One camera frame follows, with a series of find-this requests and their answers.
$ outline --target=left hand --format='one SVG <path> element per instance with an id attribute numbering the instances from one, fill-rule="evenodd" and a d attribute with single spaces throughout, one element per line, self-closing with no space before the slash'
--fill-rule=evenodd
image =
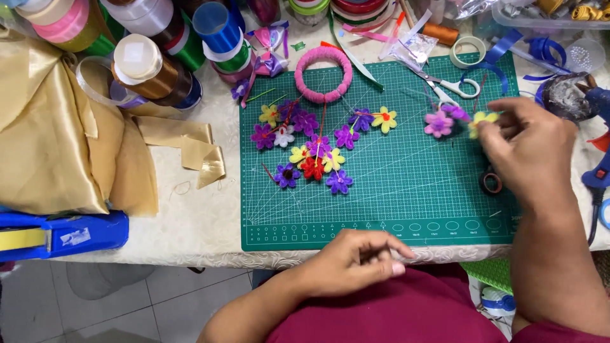
<path id="1" fill-rule="evenodd" d="M 308 297 L 339 297 L 405 272 L 390 249 L 405 258 L 413 251 L 385 231 L 343 229 L 322 251 L 292 269 Z"/>

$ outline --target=red flower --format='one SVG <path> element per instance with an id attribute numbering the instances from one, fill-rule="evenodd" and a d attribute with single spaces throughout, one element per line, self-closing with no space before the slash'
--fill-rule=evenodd
<path id="1" fill-rule="evenodd" d="M 324 173 L 324 165 L 322 165 L 322 159 L 318 157 L 315 161 L 311 157 L 307 157 L 305 162 L 301 165 L 303 169 L 303 175 L 306 179 L 313 177 L 316 181 L 322 179 L 322 174 Z"/>

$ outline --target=table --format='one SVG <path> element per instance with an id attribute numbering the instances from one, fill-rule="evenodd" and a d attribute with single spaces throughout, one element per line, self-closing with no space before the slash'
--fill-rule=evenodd
<path id="1" fill-rule="evenodd" d="M 328 22 L 310 27 L 303 26 L 287 13 L 288 2 L 283 2 L 282 19 L 290 21 L 289 44 L 305 42 L 306 49 L 295 52 L 289 47 L 289 70 L 294 70 L 299 58 L 320 41 L 334 43 Z M 248 30 L 255 27 L 252 18 L 246 17 Z M 390 25 L 378 33 L 389 34 Z M 460 32 L 471 32 L 470 23 L 463 23 Z M 377 55 L 382 43 L 345 33 L 341 38 L 350 42 L 349 49 L 362 63 L 379 62 Z M 448 54 L 448 48 L 437 46 L 431 56 Z M 466 46 L 462 52 L 471 52 Z M 523 80 L 526 74 L 543 74 L 543 70 L 515 56 L 515 69 L 520 90 L 536 92 L 537 84 Z M 319 62 L 310 68 L 333 67 Z M 232 100 L 231 86 L 223 83 L 209 62 L 195 73 L 203 85 L 203 100 L 182 119 L 210 123 L 215 144 L 223 149 L 226 177 L 205 188 L 196 190 L 197 171 L 181 167 L 180 150 L 163 146 L 151 146 L 157 172 L 159 213 L 154 218 L 131 218 L 129 240 L 117 250 L 94 251 L 60 258 L 77 262 L 117 262 L 132 264 L 178 265 L 189 267 L 233 267 L 286 269 L 298 265 L 316 254 L 306 251 L 261 251 L 245 253 L 240 238 L 240 162 L 239 162 L 239 109 Z M 594 73 L 600 87 L 608 88 L 610 78 L 605 68 Z M 586 143 L 599 137 L 606 128 L 601 118 L 594 118 L 581 125 L 572 159 L 572 186 L 578 197 L 584 226 L 591 224 L 591 195 L 581 183 L 580 176 L 593 169 L 603 153 Z M 446 247 L 415 247 L 415 261 L 411 263 L 445 263 L 478 261 L 498 258 L 508 254 L 511 245 L 454 245 Z M 598 225 L 591 250 L 610 249 L 610 231 Z"/>

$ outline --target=power cord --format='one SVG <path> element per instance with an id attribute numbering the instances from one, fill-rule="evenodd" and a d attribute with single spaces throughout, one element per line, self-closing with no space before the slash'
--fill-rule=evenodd
<path id="1" fill-rule="evenodd" d="M 591 220 L 589 239 L 587 240 L 589 246 L 593 244 L 595 233 L 597 232 L 597 218 L 600 216 L 600 207 L 601 203 L 604 201 L 604 192 L 606 192 L 605 188 L 591 188 L 591 193 L 593 194 L 593 218 Z"/>

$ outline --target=purple flower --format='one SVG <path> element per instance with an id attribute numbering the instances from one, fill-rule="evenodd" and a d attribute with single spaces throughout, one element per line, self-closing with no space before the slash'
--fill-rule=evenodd
<path id="1" fill-rule="evenodd" d="M 279 110 L 279 118 L 281 120 L 286 120 L 286 117 L 288 117 L 288 111 L 290 110 L 290 103 L 292 103 L 292 100 L 284 100 L 284 104 L 281 106 L 278 106 L 278 110 Z M 296 117 L 296 114 L 301 112 L 301 105 L 299 105 L 299 103 L 295 103 L 292 105 L 292 111 L 290 113 L 290 118 L 293 119 Z"/>
<path id="2" fill-rule="evenodd" d="M 368 109 L 356 109 L 355 112 L 371 113 Z M 350 124 L 354 124 L 354 126 L 352 126 L 354 131 L 358 131 L 360 129 L 362 129 L 363 131 L 368 131 L 368 129 L 370 128 L 369 125 L 373 122 L 373 120 L 375 120 L 375 117 L 373 117 L 372 115 L 354 113 L 354 115 L 352 115 L 350 119 L 347 119 L 347 122 Z"/>
<path id="3" fill-rule="evenodd" d="M 453 119 L 460 119 L 460 120 L 464 120 L 467 122 L 470 122 L 470 116 L 468 116 L 468 113 L 466 113 L 466 111 L 464 111 L 461 107 L 459 106 L 452 106 L 452 105 L 442 105 L 440 107 L 441 110 L 451 114 L 451 116 L 453 117 Z"/>
<path id="4" fill-rule="evenodd" d="M 331 152 L 331 146 L 328 145 L 328 136 L 318 139 L 318 135 L 313 134 L 311 142 L 305 142 L 305 147 L 309 149 L 311 156 L 324 157 L 325 153 Z"/>
<path id="5" fill-rule="evenodd" d="M 286 186 L 295 187 L 296 179 L 300 177 L 301 172 L 295 170 L 292 163 L 288 163 L 285 167 L 281 164 L 278 165 L 278 173 L 274 175 L 273 180 L 278 182 L 282 188 Z"/>
<path id="6" fill-rule="evenodd" d="M 360 138 L 360 134 L 358 132 L 351 132 L 349 126 L 343 125 L 341 130 L 335 131 L 335 137 L 337 137 L 338 148 L 345 145 L 346 148 L 352 150 L 354 148 L 354 141 Z"/>
<path id="7" fill-rule="evenodd" d="M 260 150 L 264 147 L 270 149 L 273 147 L 275 133 L 269 133 L 269 131 L 271 131 L 271 125 L 269 125 L 268 123 L 265 124 L 265 126 L 263 126 L 262 128 L 258 124 L 254 125 L 255 134 L 251 135 L 250 139 L 252 140 L 252 142 L 256 142 L 257 149 Z"/>
<path id="8" fill-rule="evenodd" d="M 347 186 L 351 185 L 354 182 L 352 178 L 348 178 L 345 175 L 345 170 L 341 169 L 331 175 L 326 179 L 326 185 L 331 186 L 331 193 L 336 194 L 338 190 L 343 194 L 347 194 L 349 190 Z"/>
<path id="9" fill-rule="evenodd" d="M 248 79 L 243 79 L 237 81 L 235 87 L 231 88 L 231 94 L 233 95 L 233 100 L 243 96 L 246 93 L 246 89 L 248 89 L 248 85 L 250 82 Z"/>
<path id="10" fill-rule="evenodd" d="M 426 123 L 429 125 L 424 128 L 423 132 L 440 138 L 442 135 L 451 133 L 453 119 L 447 118 L 443 110 L 438 110 L 436 114 L 426 114 Z"/>
<path id="11" fill-rule="evenodd" d="M 303 131 L 308 137 L 314 134 L 314 129 L 320 127 L 320 124 L 315 119 L 315 113 L 307 113 L 306 110 L 301 110 L 293 118 L 295 121 L 295 131 Z"/>

